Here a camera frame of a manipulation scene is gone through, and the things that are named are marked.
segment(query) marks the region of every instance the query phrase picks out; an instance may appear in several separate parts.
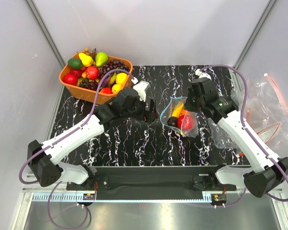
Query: black marble table surface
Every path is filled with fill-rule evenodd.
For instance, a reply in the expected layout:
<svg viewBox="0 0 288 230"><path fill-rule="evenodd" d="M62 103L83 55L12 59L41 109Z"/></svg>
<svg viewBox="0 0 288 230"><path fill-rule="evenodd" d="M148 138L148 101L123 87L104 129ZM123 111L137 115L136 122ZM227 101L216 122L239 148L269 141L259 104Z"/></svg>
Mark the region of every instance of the black marble table surface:
<svg viewBox="0 0 288 230"><path fill-rule="evenodd" d="M158 114L171 97L187 96L195 70L203 66L135 66L132 74L150 83L148 97L156 100ZM228 69L206 71L220 95L232 89ZM59 104L51 137L80 122L91 110L92 103L77 100L65 88ZM92 138L72 151L64 162L88 166L185 166L247 164L238 161L234 149L217 149L210 135L207 119L197 115L199 134L195 138L177 135L160 120L152 124L127 119L120 126Z"/></svg>

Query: green pear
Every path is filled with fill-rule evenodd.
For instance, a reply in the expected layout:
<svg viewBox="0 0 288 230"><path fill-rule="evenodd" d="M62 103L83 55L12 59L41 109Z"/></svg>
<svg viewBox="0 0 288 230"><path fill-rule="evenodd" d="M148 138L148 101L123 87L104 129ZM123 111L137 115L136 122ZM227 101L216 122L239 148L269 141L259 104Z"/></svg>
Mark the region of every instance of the green pear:
<svg viewBox="0 0 288 230"><path fill-rule="evenodd" d="M96 66L101 67L108 61L108 56L105 52L98 52L95 57Z"/></svg>

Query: red apple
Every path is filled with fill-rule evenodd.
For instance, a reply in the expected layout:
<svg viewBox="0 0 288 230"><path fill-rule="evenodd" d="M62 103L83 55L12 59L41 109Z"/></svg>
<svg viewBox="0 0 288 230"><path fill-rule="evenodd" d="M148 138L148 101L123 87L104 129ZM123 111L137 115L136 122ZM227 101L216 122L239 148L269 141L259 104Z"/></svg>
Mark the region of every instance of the red apple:
<svg viewBox="0 0 288 230"><path fill-rule="evenodd" d="M63 82L70 85L77 85L78 78L75 75L68 73L63 77Z"/></svg>
<svg viewBox="0 0 288 230"><path fill-rule="evenodd" d="M75 75L79 79L81 78L83 71L80 69L72 69L69 73Z"/></svg>
<svg viewBox="0 0 288 230"><path fill-rule="evenodd" d="M95 80L98 78L99 69L96 66L88 67L85 72L87 73L87 78L89 80Z"/></svg>
<svg viewBox="0 0 288 230"><path fill-rule="evenodd" d="M194 121L189 115L182 115L178 118L178 128L182 131L188 131L194 127Z"/></svg>

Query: plastic bag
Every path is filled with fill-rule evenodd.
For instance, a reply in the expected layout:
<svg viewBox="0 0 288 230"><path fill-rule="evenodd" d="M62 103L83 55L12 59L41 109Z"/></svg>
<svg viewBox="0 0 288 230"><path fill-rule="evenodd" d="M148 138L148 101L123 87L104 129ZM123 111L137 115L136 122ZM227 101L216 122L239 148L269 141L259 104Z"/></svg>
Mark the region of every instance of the plastic bag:
<svg viewBox="0 0 288 230"><path fill-rule="evenodd" d="M196 137L198 135L196 115L184 110L186 100L186 97L171 97L168 106L161 112L160 121L183 137Z"/></svg>
<svg viewBox="0 0 288 230"><path fill-rule="evenodd" d="M288 144L288 108L276 82L269 76L248 80L248 92L244 117L249 125L272 150ZM244 91L232 90L231 98L240 110L243 97ZM212 120L209 125L217 148L238 147Z"/></svg>

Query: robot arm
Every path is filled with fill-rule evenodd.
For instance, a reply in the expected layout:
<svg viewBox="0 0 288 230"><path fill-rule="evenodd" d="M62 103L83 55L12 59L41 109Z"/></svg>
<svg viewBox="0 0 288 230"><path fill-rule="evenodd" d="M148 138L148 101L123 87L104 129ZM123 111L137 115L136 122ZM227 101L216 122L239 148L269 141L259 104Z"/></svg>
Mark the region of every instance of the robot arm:
<svg viewBox="0 0 288 230"><path fill-rule="evenodd" d="M262 197L284 181L278 168L271 162L275 160L288 175L288 158L280 158L254 132L244 120L240 121L238 106L228 96L219 97L210 76L199 73L200 78L189 88L185 108L191 112L202 111L224 129L241 148L250 162L250 168L224 166L218 169L214 178L217 184L234 184L247 187L256 197ZM247 133L248 129L261 146L269 153L267 157Z"/></svg>
<svg viewBox="0 0 288 230"><path fill-rule="evenodd" d="M61 160L86 141L119 125L123 119L131 117L148 123L157 119L155 101L150 99L149 106L146 103L148 88L149 83L145 81L139 82L133 89L125 88L116 97L97 106L84 126L82 124L89 115L50 140L41 144L36 140L32 141L28 145L28 159L41 150L42 146L51 146L29 164L40 185L46 187L59 180L81 184L83 187L91 186L91 169L63 163Z"/></svg>

